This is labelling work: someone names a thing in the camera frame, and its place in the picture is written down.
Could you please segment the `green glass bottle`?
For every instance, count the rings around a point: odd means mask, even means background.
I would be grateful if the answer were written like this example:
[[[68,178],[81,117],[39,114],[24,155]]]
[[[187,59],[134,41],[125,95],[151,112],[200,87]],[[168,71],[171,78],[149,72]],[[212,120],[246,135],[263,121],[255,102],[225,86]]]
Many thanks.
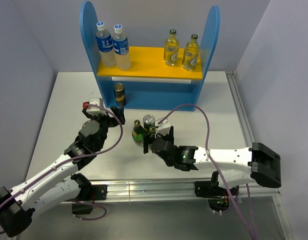
[[[132,129],[132,139],[134,143],[141,145],[143,143],[144,135],[145,135],[145,130],[142,127],[140,121],[138,119],[135,120]]]
[[[156,127],[155,126],[150,126],[149,127],[149,134],[154,134],[156,133]]]

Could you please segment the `clear soda bottle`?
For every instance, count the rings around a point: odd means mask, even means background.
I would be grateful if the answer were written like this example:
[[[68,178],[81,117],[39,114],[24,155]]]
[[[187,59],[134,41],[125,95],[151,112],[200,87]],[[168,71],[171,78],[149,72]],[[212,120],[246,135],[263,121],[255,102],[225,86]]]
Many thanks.
[[[187,42],[184,48],[182,66],[187,71],[192,71],[196,67],[199,55],[199,44],[197,40],[198,35],[192,34],[190,41]]]
[[[168,66],[174,66],[178,60],[179,40],[176,38],[177,31],[171,29],[169,37],[164,44],[164,62]]]

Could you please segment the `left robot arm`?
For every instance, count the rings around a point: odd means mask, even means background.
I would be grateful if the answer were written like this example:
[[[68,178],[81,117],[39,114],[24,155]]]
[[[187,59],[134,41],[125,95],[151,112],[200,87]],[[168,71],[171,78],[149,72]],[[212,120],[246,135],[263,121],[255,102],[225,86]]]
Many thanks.
[[[94,206],[91,182],[78,171],[103,149],[109,128],[122,127],[124,109],[105,109],[88,103],[83,108],[89,119],[83,124],[75,141],[51,165],[29,180],[11,189],[0,188],[0,233],[12,238],[22,233],[34,218],[70,201],[76,205]]]

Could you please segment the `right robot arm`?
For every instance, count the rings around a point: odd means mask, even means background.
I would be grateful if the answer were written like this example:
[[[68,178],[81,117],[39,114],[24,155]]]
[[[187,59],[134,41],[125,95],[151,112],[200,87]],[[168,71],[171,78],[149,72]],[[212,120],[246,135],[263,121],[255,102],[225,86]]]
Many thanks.
[[[212,170],[209,181],[195,183],[201,198],[224,196],[227,189],[236,194],[237,186],[257,183],[261,187],[281,187],[280,155],[262,143],[240,149],[211,149],[176,146],[174,128],[167,134],[149,133],[143,138],[143,152],[157,155],[168,167],[189,172]]]

